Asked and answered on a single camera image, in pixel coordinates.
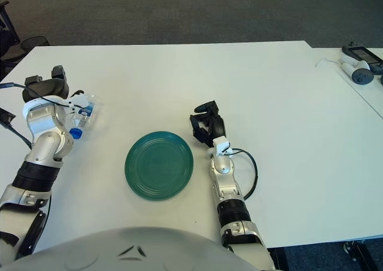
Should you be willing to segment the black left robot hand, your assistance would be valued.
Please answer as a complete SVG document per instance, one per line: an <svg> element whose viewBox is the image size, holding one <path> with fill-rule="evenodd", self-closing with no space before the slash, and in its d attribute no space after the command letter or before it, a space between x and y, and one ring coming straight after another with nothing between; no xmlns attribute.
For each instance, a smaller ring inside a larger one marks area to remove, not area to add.
<svg viewBox="0 0 383 271"><path fill-rule="evenodd" d="M69 86L66 82L66 75L62 65L54 66L51 71L51 78L43 80L38 75L30 76L25 79L24 91L22 97L24 102L29 102L32 99L40 96L58 96L66 99L69 95Z"/></svg>

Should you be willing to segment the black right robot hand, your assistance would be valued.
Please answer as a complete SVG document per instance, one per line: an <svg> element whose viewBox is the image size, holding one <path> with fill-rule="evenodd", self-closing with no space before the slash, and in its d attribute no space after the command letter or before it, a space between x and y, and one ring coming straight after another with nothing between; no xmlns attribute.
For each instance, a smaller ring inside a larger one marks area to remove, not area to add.
<svg viewBox="0 0 383 271"><path fill-rule="evenodd" d="M213 140L226 136L224 120L218 114L219 109L215 101L197 106L195 115L190 115L193 136L208 147L213 147Z"/></svg>

